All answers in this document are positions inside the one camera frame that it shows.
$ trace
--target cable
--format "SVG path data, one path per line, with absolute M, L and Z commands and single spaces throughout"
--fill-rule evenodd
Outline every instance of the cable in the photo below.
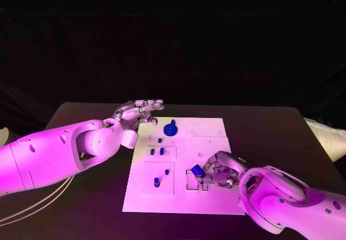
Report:
M 18 213 L 14 214 L 12 216 L 4 218 L 4 219 L 0 220 L 0 223 L 2 223 L 4 221 L 6 221 L 8 219 L 16 217 L 19 214 L 22 214 L 22 213 L 25 213 L 27 211 L 29 211 L 32 208 L 35 208 L 42 202 L 45 202 L 45 201 L 53 197 L 53 195 L 55 195 L 55 193 L 57 193 L 57 192 L 63 189 L 63 187 L 67 185 L 67 187 L 64 188 L 64 190 L 61 191 L 61 193 L 58 194 L 58 196 L 54 198 L 54 200 L 53 200 L 40 210 L 37 210 L 37 211 L 32 212 L 29 215 L 27 215 L 27 216 L 24 216 L 22 218 L 19 218 L 18 220 L 11 221 L 11 222 L 2 224 L 0 227 L 5 226 L 5 225 L 8 225 L 8 224 L 12 224 L 12 223 L 18 222 L 19 220 L 28 218 L 31 215 L 34 215 L 37 212 L 40 212 L 40 211 L 57 200 L 57 198 L 63 195 L 63 193 L 66 192 L 66 190 L 67 190 L 67 188 L 68 188 L 68 186 L 70 186 L 70 184 L 71 184 L 71 182 L 73 182 L 73 180 L 74 180 L 74 177 L 76 177 L 76 176 L 71 176 L 71 177 L 66 180 L 66 182 L 63 183 L 63 185 L 60 186 L 60 188 L 51 193 L 50 196 L 47 196 L 37 204 L 34 204 L 34 205 L 32 205 L 31 207 L 28 207 L 25 210 L 22 210 L 21 212 L 18 212 Z

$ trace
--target white board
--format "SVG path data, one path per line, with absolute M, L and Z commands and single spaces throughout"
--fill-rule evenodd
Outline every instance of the white board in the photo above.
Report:
M 123 212 L 246 215 L 239 207 L 239 186 L 228 189 L 201 185 L 189 171 L 218 151 L 231 152 L 223 119 L 159 117 L 158 120 L 158 126 L 149 123 L 139 127 Z M 178 134 L 166 136 L 164 129 L 172 120 Z

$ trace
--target black backdrop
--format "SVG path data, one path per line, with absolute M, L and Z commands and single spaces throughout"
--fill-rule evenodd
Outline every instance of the black backdrop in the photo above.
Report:
M 0 127 L 42 130 L 64 102 L 165 99 L 293 106 L 346 128 L 345 6 L 319 2 L 0 8 Z

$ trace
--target white robotic arm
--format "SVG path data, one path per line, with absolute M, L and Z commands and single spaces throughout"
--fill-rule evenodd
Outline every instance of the white robotic arm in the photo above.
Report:
M 112 118 L 37 132 L 0 148 L 0 196 L 58 183 L 103 163 L 120 146 L 133 149 L 140 123 L 158 124 L 151 111 L 164 100 L 129 101 Z
M 272 166 L 253 168 L 224 151 L 192 172 L 204 184 L 239 185 L 239 206 L 272 233 L 280 234 L 288 227 L 311 240 L 346 239 L 346 196 L 311 188 Z

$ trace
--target table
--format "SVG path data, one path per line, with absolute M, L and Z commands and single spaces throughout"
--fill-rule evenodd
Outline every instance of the table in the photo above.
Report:
M 120 104 L 67 102 L 47 129 L 112 116 Z M 158 117 L 224 118 L 233 152 L 273 165 L 313 188 L 346 195 L 346 182 L 299 111 L 292 107 L 166 105 Z M 133 150 L 76 176 L 63 196 L 40 213 L 4 226 L 2 239 L 305 239 L 292 229 L 269 233 L 250 216 L 122 212 Z M 0 198 L 2 214 L 34 204 L 60 186 Z

